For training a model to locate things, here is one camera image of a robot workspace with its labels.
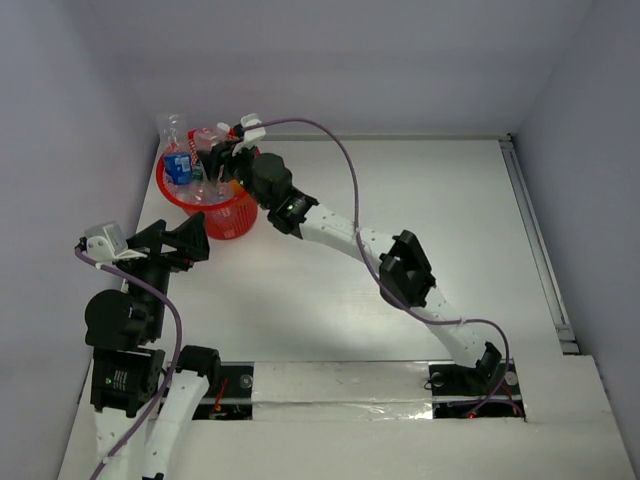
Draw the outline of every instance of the red basket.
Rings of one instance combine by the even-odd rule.
[[[195,157],[193,133],[189,132],[189,144],[192,158]],[[253,227],[258,216],[258,205],[238,182],[231,182],[234,197],[216,205],[192,205],[178,200],[167,188],[164,175],[164,154],[160,156],[156,166],[156,181],[160,191],[174,205],[182,208],[191,216],[198,212],[205,214],[207,235],[217,240],[238,238]]]

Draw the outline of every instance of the white tabletop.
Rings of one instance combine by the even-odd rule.
[[[287,362],[449,355],[426,328],[380,299],[362,264],[283,236],[260,214],[245,237],[211,241],[208,262],[172,275],[169,296],[182,314],[185,343],[217,348],[227,362],[283,362],[257,364],[254,372],[256,398],[275,401],[276,408],[258,407],[253,421],[192,422],[176,478],[632,479],[593,360],[562,355],[498,143],[346,146],[358,171],[363,225],[393,234],[412,230],[449,301],[464,316],[489,318],[505,329],[528,422],[372,422],[377,417],[367,415],[345,421],[360,418],[342,408],[353,401],[405,403],[399,410],[390,405],[401,414],[411,407],[407,402],[420,402],[421,384],[400,375],[398,364],[350,364],[341,374],[351,381],[336,383],[346,390],[331,390],[331,399],[342,400],[318,413],[307,408],[327,401],[321,386],[332,385],[342,367]],[[351,180],[335,145],[265,142],[262,150],[285,159],[302,191],[351,215]],[[159,218],[173,228],[186,217],[152,176],[139,228]],[[502,348],[490,329],[478,331]],[[156,347],[170,356],[174,338],[167,313]],[[310,368],[315,380],[301,381]],[[424,365],[408,368],[419,373]],[[88,383],[62,480],[88,478],[96,464]],[[291,402],[304,408],[289,409]],[[420,418],[430,418],[426,397],[424,406]]]

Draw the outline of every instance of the red object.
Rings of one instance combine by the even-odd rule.
[[[192,158],[195,159],[194,132],[195,130],[189,132],[189,144],[192,149]],[[156,166],[156,181],[165,198],[182,208],[187,215],[191,216],[198,212],[204,212],[205,228],[207,235],[211,238],[217,240],[238,238],[251,230],[251,227],[256,222],[258,204],[237,182],[232,182],[234,197],[226,202],[216,205],[192,205],[181,202],[167,188],[164,175],[164,154],[160,157]]]

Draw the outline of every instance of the blue bottle label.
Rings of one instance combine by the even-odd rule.
[[[167,153],[164,169],[174,185],[188,185],[191,181],[191,155],[188,153]]]

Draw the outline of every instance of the gray wall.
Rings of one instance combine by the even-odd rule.
[[[83,311],[111,281],[73,257],[92,224],[132,227],[153,129],[81,1],[0,15],[0,478],[57,476],[86,371]],[[81,19],[82,29],[78,29]]]
[[[349,133],[514,131],[591,3],[90,1],[149,113]]]
[[[640,2],[599,0],[517,135],[565,305],[640,474]]]

